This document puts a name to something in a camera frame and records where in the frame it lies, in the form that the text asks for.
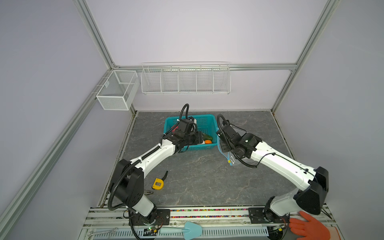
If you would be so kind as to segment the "clear zip top bag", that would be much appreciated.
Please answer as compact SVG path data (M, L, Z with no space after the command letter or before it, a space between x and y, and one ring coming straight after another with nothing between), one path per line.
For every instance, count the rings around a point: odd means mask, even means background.
M232 153L229 140L231 138L233 138L234 135L236 135L236 134L239 134L242 137L246 133L242 133L242 132L240 132L240 133L238 133L238 132L228 133L228 132L223 132L221 130L218 130L217 135L219 138L219 143L218 143L219 151L227 158L227 160L231 166L242 164L242 165L249 167L249 168L256 168L257 167L256 165L251 165L249 163L246 163L245 160L247 158L241 159L240 157L238 157L237 155Z

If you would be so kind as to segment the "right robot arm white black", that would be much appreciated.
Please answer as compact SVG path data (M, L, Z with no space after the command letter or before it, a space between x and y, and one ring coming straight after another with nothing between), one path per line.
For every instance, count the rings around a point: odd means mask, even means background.
M242 164L256 169L264 165L290 181L295 189L281 196L272 196L262 214L268 222L297 211L319 215L329 192L329 172L313 168L272 148L260 137L217 116L218 149L231 166Z

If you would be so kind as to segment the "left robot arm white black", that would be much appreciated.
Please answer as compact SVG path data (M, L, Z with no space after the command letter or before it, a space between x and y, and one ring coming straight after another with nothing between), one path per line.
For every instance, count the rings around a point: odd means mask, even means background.
M144 179L166 158L204 141L188 113L189 104L185 104L177 123L160 137L157 145L137 158L117 163L109 186L108 210L125 207L138 213L147 223L155 221L157 207L144 194Z

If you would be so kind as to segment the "orange gloved hand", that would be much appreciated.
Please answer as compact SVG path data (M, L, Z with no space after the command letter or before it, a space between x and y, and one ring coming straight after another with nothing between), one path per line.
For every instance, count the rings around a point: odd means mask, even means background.
M301 217L306 221L295 218L290 219L289 227L291 232L301 236L298 240L330 240L331 233L326 226L306 212L299 211Z

